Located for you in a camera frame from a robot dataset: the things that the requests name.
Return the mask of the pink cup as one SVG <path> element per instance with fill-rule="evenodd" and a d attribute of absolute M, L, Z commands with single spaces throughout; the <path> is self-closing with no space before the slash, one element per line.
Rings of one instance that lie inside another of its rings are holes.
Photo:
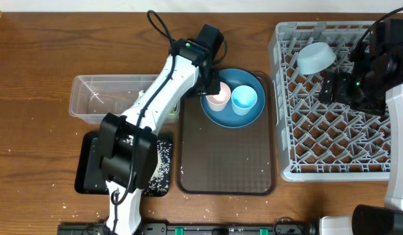
<path fill-rule="evenodd" d="M 206 100 L 211 110 L 215 112 L 222 111 L 231 99 L 231 89 L 224 83 L 220 82 L 220 91 L 217 95 L 207 95 Z"/>

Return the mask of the light blue cup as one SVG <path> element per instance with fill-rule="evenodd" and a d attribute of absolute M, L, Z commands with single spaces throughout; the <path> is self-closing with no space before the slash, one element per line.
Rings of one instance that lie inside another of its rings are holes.
<path fill-rule="evenodd" d="M 245 116 L 257 103 L 257 93 L 250 86 L 238 86 L 231 93 L 232 109 L 235 114 Z"/>

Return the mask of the dark blue plate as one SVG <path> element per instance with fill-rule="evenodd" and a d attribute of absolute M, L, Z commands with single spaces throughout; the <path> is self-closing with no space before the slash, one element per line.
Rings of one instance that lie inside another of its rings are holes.
<path fill-rule="evenodd" d="M 265 107 L 265 91 L 260 81 L 250 72 L 241 69 L 223 69 L 219 72 L 220 81 L 226 83 L 231 93 L 238 86 L 254 88 L 258 99 L 256 105 L 245 115 L 239 116 L 232 109 L 231 99 L 226 107 L 219 112 L 211 110 L 206 96 L 201 97 L 201 106 L 204 113 L 216 124 L 228 128 L 241 128 L 253 123 L 262 114 Z"/>

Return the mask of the light blue bowl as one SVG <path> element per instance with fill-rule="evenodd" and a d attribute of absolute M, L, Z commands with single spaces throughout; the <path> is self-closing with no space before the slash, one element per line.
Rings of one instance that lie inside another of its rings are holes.
<path fill-rule="evenodd" d="M 316 42 L 304 47 L 297 56 L 297 65 L 303 75 L 315 74 L 330 67 L 336 54 L 326 42 Z"/>

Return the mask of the white rice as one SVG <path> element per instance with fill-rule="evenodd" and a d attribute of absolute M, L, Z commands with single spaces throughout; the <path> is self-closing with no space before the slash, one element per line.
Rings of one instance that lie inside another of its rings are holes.
<path fill-rule="evenodd" d="M 170 172 L 172 159 L 173 141 L 162 137 L 157 141 L 157 166 L 143 190 L 144 196 L 165 196 L 170 188 Z"/>

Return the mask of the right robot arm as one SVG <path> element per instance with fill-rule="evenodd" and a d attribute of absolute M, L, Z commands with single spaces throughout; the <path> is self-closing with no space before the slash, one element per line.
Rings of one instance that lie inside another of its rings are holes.
<path fill-rule="evenodd" d="M 319 101 L 339 102 L 385 123 L 368 135 L 365 147 L 385 160 L 389 182 L 382 207 L 358 205 L 351 215 L 322 217 L 320 234 L 403 234 L 403 45 L 356 61 L 351 73 L 330 72 Z"/>

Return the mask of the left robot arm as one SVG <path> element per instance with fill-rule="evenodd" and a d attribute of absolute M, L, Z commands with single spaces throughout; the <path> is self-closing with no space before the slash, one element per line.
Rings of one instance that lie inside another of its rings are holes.
<path fill-rule="evenodd" d="M 171 42 L 161 72 L 145 94 L 120 116 L 108 113 L 99 128 L 99 167 L 110 194 L 105 228 L 134 234 L 142 220 L 140 199 L 157 167 L 157 136 L 172 107 L 187 93 L 216 95 L 223 39 Z"/>

